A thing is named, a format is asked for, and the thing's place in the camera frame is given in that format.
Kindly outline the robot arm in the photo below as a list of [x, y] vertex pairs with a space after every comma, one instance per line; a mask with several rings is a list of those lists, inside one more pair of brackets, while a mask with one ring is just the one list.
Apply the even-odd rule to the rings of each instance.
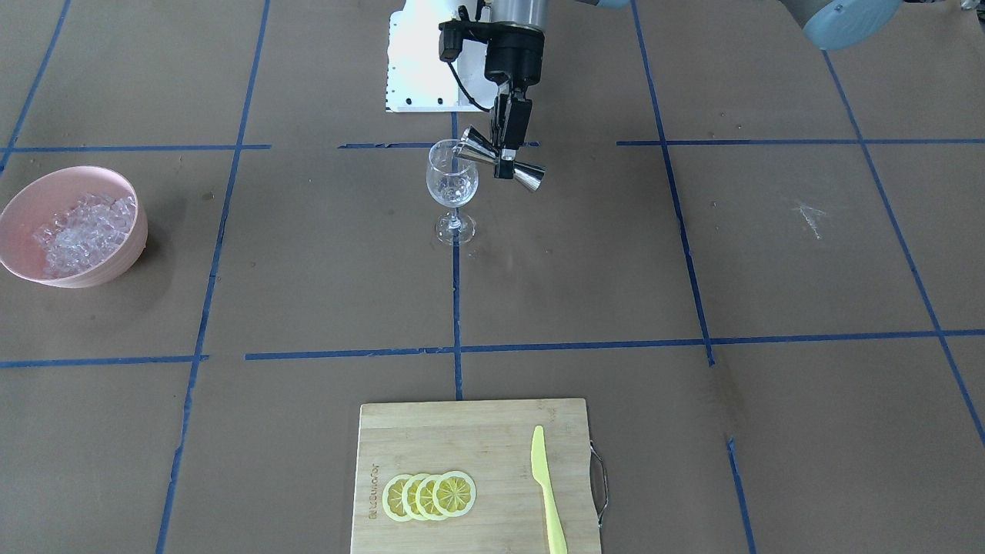
[[[900, 1], [782, 1], [803, 35], [822, 52], [835, 52], [875, 35], [900, 10]], [[531, 192], [545, 169], [516, 160], [526, 137], [532, 103], [527, 91], [539, 83], [546, 34], [546, 1], [486, 1], [497, 29], [486, 46], [486, 80], [496, 83], [490, 131], [496, 151], [495, 176], [507, 169]]]

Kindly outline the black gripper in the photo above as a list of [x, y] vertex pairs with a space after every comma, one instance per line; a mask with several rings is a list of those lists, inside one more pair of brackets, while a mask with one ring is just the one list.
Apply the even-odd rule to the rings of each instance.
[[546, 37], [519, 25], [486, 27], [483, 77], [508, 92], [497, 92], [490, 109], [490, 141], [500, 151], [500, 178], [512, 179], [533, 110], [528, 88], [539, 84]]

